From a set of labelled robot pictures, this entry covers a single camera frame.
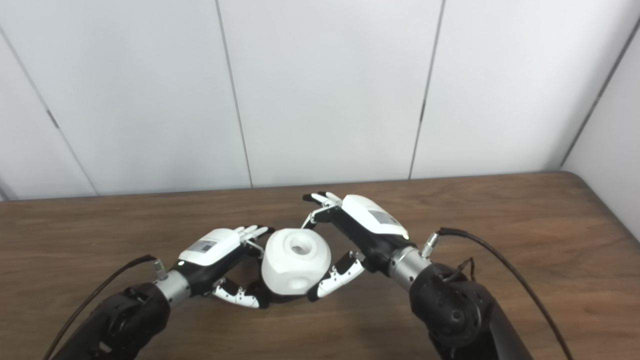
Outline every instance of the black cable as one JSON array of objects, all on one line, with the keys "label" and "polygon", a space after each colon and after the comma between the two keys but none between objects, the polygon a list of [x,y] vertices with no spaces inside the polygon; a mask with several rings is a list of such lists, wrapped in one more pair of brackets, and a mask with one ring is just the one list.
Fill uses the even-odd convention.
[{"label": "black cable", "polygon": [[116,272],[114,272],[111,276],[109,276],[102,284],[100,284],[100,286],[98,286],[93,291],[93,293],[91,293],[91,295],[89,295],[89,297],[87,297],[86,300],[84,300],[83,303],[80,304],[80,306],[78,306],[78,308],[74,311],[74,313],[71,314],[67,322],[65,322],[65,324],[62,325],[62,329],[60,329],[60,332],[58,332],[58,335],[56,335],[56,338],[53,339],[51,346],[49,347],[49,349],[47,350],[47,353],[44,355],[42,359],[49,360],[49,358],[51,357],[51,354],[53,354],[53,350],[55,350],[56,346],[58,346],[60,339],[62,339],[62,336],[64,336],[65,332],[74,322],[74,320],[78,317],[78,315],[80,315],[80,312],[82,312],[82,310],[84,310],[86,306],[91,302],[91,300],[93,300],[100,293],[100,291],[102,291],[111,281],[113,281],[113,279],[115,279],[116,277],[118,277],[118,275],[125,272],[125,270],[127,270],[128,268],[132,268],[136,265],[146,263],[147,261],[153,261],[153,260],[156,260],[156,258],[149,254],[140,256],[137,259],[133,259],[122,268],[119,268]]},{"label": "black cable", "polygon": [[545,317],[545,319],[547,319],[547,322],[549,323],[549,327],[551,327],[551,330],[556,335],[556,339],[558,340],[558,343],[560,343],[560,347],[562,348],[566,358],[568,360],[573,360],[573,356],[571,355],[571,351],[569,351],[569,347],[567,346],[566,341],[564,340],[564,336],[560,332],[560,329],[558,329],[558,326],[556,325],[556,322],[554,321],[554,319],[551,317],[551,314],[549,313],[549,311],[545,308],[544,304],[542,304],[542,301],[533,291],[531,286],[529,286],[529,284],[524,279],[524,277],[520,275],[518,270],[516,270],[516,268],[498,250],[496,250],[494,247],[489,245],[489,243],[480,239],[476,235],[470,234],[464,230],[449,229],[446,227],[441,227],[440,230],[438,230],[437,234],[440,236],[447,236],[447,235],[460,236],[462,238],[473,240],[476,243],[480,244],[480,246],[484,247],[486,250],[491,252],[493,256],[495,256],[498,260],[500,260],[500,262],[504,266],[506,266],[507,269],[509,269],[509,271],[516,277],[516,279],[518,279],[518,281],[520,282],[520,284],[522,284],[524,289],[527,290],[527,293],[529,293],[529,296],[531,297],[533,302],[536,303],[542,315]]}]

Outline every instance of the black wire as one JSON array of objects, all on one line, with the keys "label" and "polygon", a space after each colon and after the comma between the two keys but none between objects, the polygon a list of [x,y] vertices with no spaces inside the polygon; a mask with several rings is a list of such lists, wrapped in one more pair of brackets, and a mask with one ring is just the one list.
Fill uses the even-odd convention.
[{"label": "black wire", "polygon": [[569,351],[569,347],[567,346],[566,341],[564,340],[564,336],[560,332],[560,329],[558,329],[558,326],[556,325],[556,322],[554,321],[554,319],[551,317],[551,314],[549,313],[549,311],[545,308],[544,304],[542,304],[542,301],[533,291],[531,286],[529,286],[529,284],[524,279],[524,277],[520,275],[518,270],[516,270],[516,268],[498,250],[496,250],[494,247],[489,245],[489,243],[480,239],[476,235],[470,234],[464,230],[448,229],[446,227],[442,227],[437,233],[440,236],[453,235],[453,236],[460,236],[462,238],[473,240],[476,243],[480,244],[480,246],[484,247],[486,250],[491,252],[498,260],[500,260],[500,262],[504,266],[506,266],[507,269],[509,269],[509,271],[516,277],[516,279],[518,279],[518,281],[520,282],[520,284],[522,284],[524,289],[527,290],[527,293],[529,293],[529,296],[531,297],[533,302],[536,303],[542,315],[545,317],[545,319],[547,319],[547,322],[549,323],[549,327],[551,327],[551,330],[556,335],[556,339],[558,340],[558,343],[560,343],[560,347],[562,348],[566,358],[568,360],[573,360],[573,356],[571,355],[571,351]]},{"label": "black wire", "polygon": [[43,360],[49,360],[49,358],[51,357],[51,354],[53,354],[53,350],[55,350],[56,346],[58,346],[58,343],[60,342],[60,339],[62,339],[62,336],[65,334],[65,332],[68,330],[68,328],[74,322],[74,320],[78,317],[78,315],[80,315],[80,312],[82,312],[82,310],[84,310],[86,308],[86,306],[91,302],[91,300],[93,300],[93,298],[95,298],[100,293],[100,291],[102,291],[111,281],[113,281],[113,279],[115,279],[116,277],[118,277],[118,275],[120,275],[123,272],[125,272],[125,270],[127,270],[128,268],[132,268],[132,267],[134,267],[136,265],[139,265],[139,264],[142,264],[142,263],[146,263],[147,261],[153,261],[153,260],[156,260],[156,258],[154,256],[149,255],[149,254],[144,255],[144,256],[140,256],[137,259],[133,259],[130,262],[128,262],[125,266],[123,266],[122,268],[119,268],[116,272],[114,272],[111,276],[109,276],[102,284],[100,284],[100,286],[98,286],[93,291],[93,293],[91,293],[91,295],[89,295],[89,297],[87,297],[86,300],[84,300],[83,303],[80,304],[80,306],[78,306],[78,308],[74,311],[74,313],[71,314],[71,316],[69,317],[67,322],[65,322],[65,324],[62,325],[62,329],[60,329],[60,332],[58,332],[58,335],[56,335],[56,338],[53,339],[53,342],[51,343],[51,346],[49,346],[49,349],[47,350],[47,353],[44,355],[44,357],[42,359]]},{"label": "black wire", "polygon": [[469,263],[471,263],[471,272],[470,272],[470,276],[471,276],[471,281],[475,282],[476,281],[476,264],[474,263],[474,258],[468,258],[466,260],[464,260],[462,262],[462,264],[458,265],[458,267],[456,268],[456,271],[453,272],[453,274],[447,276],[446,278],[442,279],[443,282],[449,282],[449,281],[454,281],[458,278],[458,276],[460,275],[460,273],[462,273],[462,271],[464,271],[464,269],[467,267],[467,265],[469,265]]}]

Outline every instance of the silver metal joint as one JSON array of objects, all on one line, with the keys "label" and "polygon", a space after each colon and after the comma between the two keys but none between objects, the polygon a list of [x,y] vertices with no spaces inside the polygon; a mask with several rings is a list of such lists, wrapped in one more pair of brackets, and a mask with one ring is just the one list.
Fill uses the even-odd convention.
[{"label": "silver metal joint", "polygon": [[422,248],[422,251],[420,251],[420,256],[422,256],[424,259],[428,259],[431,256],[431,252],[433,251],[433,248],[436,247],[439,237],[440,235],[438,235],[438,233],[433,233],[429,235],[427,242],[424,243],[424,247]]},{"label": "silver metal joint", "polygon": [[160,281],[166,280],[166,278],[169,277],[169,275],[166,274],[166,270],[164,269],[164,265],[160,259],[154,261],[154,270],[156,271],[156,277]]},{"label": "silver metal joint", "polygon": [[394,253],[388,272],[393,280],[409,291],[414,280],[429,265],[429,259],[422,257],[415,247],[409,246]]},{"label": "silver metal joint", "polygon": [[187,279],[178,271],[171,270],[164,280],[154,281],[154,285],[160,289],[170,307],[175,307],[191,296],[191,289]]}]

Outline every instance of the white cube object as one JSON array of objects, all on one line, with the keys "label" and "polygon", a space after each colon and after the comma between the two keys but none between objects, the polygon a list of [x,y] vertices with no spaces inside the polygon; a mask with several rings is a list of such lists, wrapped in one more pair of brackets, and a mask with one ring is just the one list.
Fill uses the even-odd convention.
[{"label": "white cube object", "polygon": [[279,295],[304,295],[331,265],[329,245],[313,230],[282,229],[271,235],[262,260],[262,278]]}]

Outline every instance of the panel seam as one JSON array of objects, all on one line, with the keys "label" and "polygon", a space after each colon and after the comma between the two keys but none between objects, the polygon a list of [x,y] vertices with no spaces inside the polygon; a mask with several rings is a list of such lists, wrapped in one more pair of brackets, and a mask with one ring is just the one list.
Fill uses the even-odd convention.
[{"label": "panel seam", "polygon": [[251,165],[249,164],[249,152],[246,148],[246,140],[244,139],[244,128],[242,125],[242,118],[240,117],[240,106],[238,105],[238,97],[236,94],[236,83],[234,81],[234,73],[231,69],[231,60],[229,58],[229,50],[227,47],[227,36],[225,34],[225,25],[222,22],[222,11],[220,10],[220,2],[216,1],[216,11],[218,13],[218,22],[220,24],[220,33],[222,35],[222,45],[225,49],[225,58],[227,59],[227,69],[229,71],[229,80],[231,81],[231,92],[234,96],[234,105],[236,106],[236,117],[238,119],[238,126],[240,127],[240,137],[242,138],[242,146],[244,149],[244,160],[246,161],[246,170],[249,174],[249,185],[253,188],[253,177],[251,175]]},{"label": "panel seam", "polygon": [[614,62],[613,66],[611,67],[611,70],[609,71],[609,73],[607,75],[607,78],[605,79],[604,83],[602,84],[602,87],[600,88],[600,91],[598,92],[598,95],[596,96],[595,100],[593,101],[593,104],[589,108],[589,111],[587,112],[587,115],[584,117],[584,120],[580,124],[580,128],[578,129],[577,133],[573,137],[573,141],[571,141],[571,144],[569,145],[569,148],[567,149],[566,153],[564,154],[564,157],[563,157],[562,161],[560,162],[560,166],[558,167],[558,170],[562,169],[562,167],[566,163],[566,160],[569,158],[569,155],[573,151],[573,148],[575,147],[575,144],[578,142],[578,138],[580,138],[580,135],[582,134],[584,128],[586,127],[587,123],[591,119],[591,116],[593,115],[593,112],[596,110],[596,107],[598,106],[598,103],[600,102],[602,96],[604,95],[604,92],[607,90],[607,87],[609,86],[609,83],[611,82],[611,79],[613,78],[614,73],[618,69],[618,66],[620,66],[620,63],[622,62],[622,59],[624,58],[625,54],[627,53],[627,49],[631,45],[631,42],[633,41],[633,39],[636,37],[636,34],[638,32],[638,28],[640,28],[640,17],[638,17],[638,20],[636,21],[636,24],[634,25],[633,29],[631,30],[631,34],[629,34],[629,36],[627,38],[627,41],[622,46],[622,50],[620,51],[620,54],[616,58],[616,62]]},{"label": "panel seam", "polygon": [[411,157],[411,166],[409,167],[409,177],[408,180],[411,180],[411,176],[413,175],[413,166],[415,164],[415,154],[418,150],[418,141],[420,140],[420,130],[422,129],[422,123],[424,121],[424,109],[427,105],[427,95],[429,94],[429,85],[431,84],[431,75],[433,74],[433,63],[436,58],[436,50],[438,49],[438,39],[440,38],[440,28],[442,27],[442,18],[444,15],[444,7],[447,3],[447,0],[442,0],[442,4],[440,5],[440,15],[438,16],[438,25],[436,26],[435,39],[433,41],[433,49],[431,51],[431,61],[429,63],[429,72],[427,74],[427,84],[424,88],[424,97],[422,98],[422,109],[420,111],[420,120],[418,122],[418,130],[415,134],[415,143],[413,145],[413,155]]},{"label": "panel seam", "polygon": [[33,91],[36,93],[36,95],[38,97],[38,100],[40,100],[40,104],[42,105],[42,107],[44,108],[44,110],[45,110],[45,112],[47,114],[47,117],[51,120],[51,122],[53,123],[54,127],[60,133],[60,136],[62,137],[62,140],[65,143],[65,146],[69,150],[69,153],[71,153],[71,156],[73,157],[73,159],[76,161],[78,167],[80,168],[80,171],[82,171],[82,173],[84,175],[84,178],[87,180],[87,182],[91,186],[91,189],[93,190],[93,192],[96,195],[100,195],[98,193],[98,190],[96,190],[95,185],[91,181],[91,178],[89,177],[89,175],[87,174],[86,170],[82,166],[82,163],[80,162],[80,159],[77,157],[76,152],[73,150],[73,148],[71,147],[71,144],[67,140],[67,137],[65,136],[64,132],[62,131],[62,128],[60,128],[60,125],[58,124],[58,122],[54,118],[53,113],[51,112],[51,109],[49,109],[49,106],[47,105],[47,102],[44,100],[44,97],[40,93],[40,91],[39,91],[38,87],[36,86],[35,82],[33,81],[33,78],[29,74],[29,71],[27,71],[27,68],[24,65],[24,63],[22,62],[22,59],[20,59],[20,56],[18,55],[18,52],[14,48],[13,44],[11,43],[11,41],[9,41],[9,37],[7,36],[6,32],[4,32],[4,29],[3,29],[2,25],[0,25],[0,36],[2,36],[2,38],[4,39],[4,42],[6,43],[7,47],[9,48],[9,51],[11,51],[11,53],[13,54],[13,57],[15,58],[15,61],[18,62],[18,65],[22,69],[22,73],[27,78],[27,81],[29,82],[29,85],[31,85],[31,89],[33,89]]}]

